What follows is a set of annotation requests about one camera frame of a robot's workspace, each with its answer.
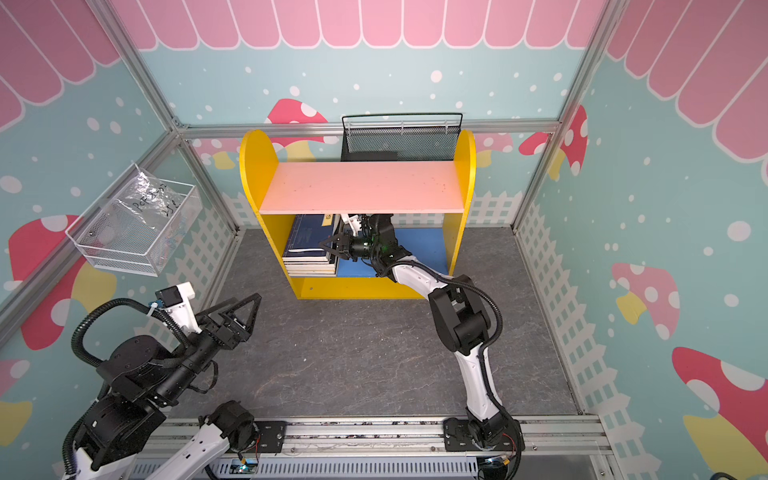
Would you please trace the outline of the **navy book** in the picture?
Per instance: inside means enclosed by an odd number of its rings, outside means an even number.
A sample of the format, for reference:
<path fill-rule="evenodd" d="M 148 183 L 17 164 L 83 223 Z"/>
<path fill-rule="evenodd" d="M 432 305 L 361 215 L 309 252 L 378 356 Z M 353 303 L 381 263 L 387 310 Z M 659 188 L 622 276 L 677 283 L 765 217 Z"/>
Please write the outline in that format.
<path fill-rule="evenodd" d="M 320 247 L 320 242 L 336 231 L 338 223 L 338 215 L 296 215 L 283 256 L 286 258 L 323 257 L 326 252 Z"/>
<path fill-rule="evenodd" d="M 298 264 L 298 263 L 329 263 L 332 261 L 332 257 L 324 251 L 318 252 L 298 252 L 297 256 L 293 256 L 292 253 L 282 257 L 282 260 L 286 264 Z"/>

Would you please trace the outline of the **navy book floral cover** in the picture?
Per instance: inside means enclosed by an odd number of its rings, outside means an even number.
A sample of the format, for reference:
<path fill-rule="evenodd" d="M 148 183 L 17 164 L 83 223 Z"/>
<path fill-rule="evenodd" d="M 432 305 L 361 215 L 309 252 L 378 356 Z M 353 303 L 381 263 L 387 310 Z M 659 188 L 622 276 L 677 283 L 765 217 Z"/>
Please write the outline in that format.
<path fill-rule="evenodd" d="M 337 262 L 324 261 L 324 262 L 285 262 L 285 267 L 288 270 L 334 270 L 337 266 Z"/>

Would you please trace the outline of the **dark portrait cover book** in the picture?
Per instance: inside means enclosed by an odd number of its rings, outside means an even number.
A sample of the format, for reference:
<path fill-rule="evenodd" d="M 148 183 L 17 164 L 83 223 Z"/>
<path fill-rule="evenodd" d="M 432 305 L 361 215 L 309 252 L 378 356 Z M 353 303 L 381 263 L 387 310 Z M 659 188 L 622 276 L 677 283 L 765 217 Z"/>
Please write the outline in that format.
<path fill-rule="evenodd" d="M 286 270 L 291 276 L 300 275 L 335 275 L 337 267 L 331 265 L 287 265 Z"/>

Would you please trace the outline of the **yellow cartoon cover book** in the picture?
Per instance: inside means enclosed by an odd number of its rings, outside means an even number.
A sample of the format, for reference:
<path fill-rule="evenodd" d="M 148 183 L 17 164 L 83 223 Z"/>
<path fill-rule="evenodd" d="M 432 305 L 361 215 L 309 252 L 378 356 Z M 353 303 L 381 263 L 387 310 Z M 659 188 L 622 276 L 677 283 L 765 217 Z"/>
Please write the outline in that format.
<path fill-rule="evenodd" d="M 311 277 L 335 278 L 337 276 L 335 271 L 334 272 L 288 271 L 288 275 L 294 278 L 311 278 Z"/>

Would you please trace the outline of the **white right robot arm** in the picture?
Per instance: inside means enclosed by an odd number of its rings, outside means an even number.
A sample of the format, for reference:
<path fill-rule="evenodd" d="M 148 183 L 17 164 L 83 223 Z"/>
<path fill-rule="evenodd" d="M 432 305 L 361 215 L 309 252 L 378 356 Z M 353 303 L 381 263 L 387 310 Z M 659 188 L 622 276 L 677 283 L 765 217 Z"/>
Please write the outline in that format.
<path fill-rule="evenodd" d="M 488 358 L 503 331 L 501 311 L 491 297 L 469 277 L 443 275 L 419 261 L 400 245 L 389 214 L 354 215 L 319 246 L 338 259 L 369 264 L 378 277 L 428 301 L 437 335 L 459 365 L 471 440 L 481 449 L 507 441 L 520 455 L 522 432 L 499 398 Z"/>

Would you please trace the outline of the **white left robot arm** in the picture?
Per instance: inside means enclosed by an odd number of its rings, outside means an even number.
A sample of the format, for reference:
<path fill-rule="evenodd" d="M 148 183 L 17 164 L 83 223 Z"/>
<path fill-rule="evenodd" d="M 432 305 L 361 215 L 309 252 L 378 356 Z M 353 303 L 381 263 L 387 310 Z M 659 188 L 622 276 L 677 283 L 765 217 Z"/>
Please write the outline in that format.
<path fill-rule="evenodd" d="M 62 444 L 64 478 L 118 477 L 139 454 L 151 434 L 165 421 L 165 409 L 178 404 L 186 391 L 209 392 L 195 379 L 210 371 L 218 380 L 216 355 L 247 342 L 253 332 L 262 298 L 254 293 L 242 300 L 227 299 L 196 313 L 189 283 L 156 291 L 155 300 L 142 304 L 115 298 L 96 307 L 75 328 L 74 355 L 102 378 L 96 400 L 74 423 Z M 161 322 L 176 338 L 169 349 L 151 335 L 129 338 L 106 359 L 90 353 L 86 333 L 104 314 L 128 307 Z"/>

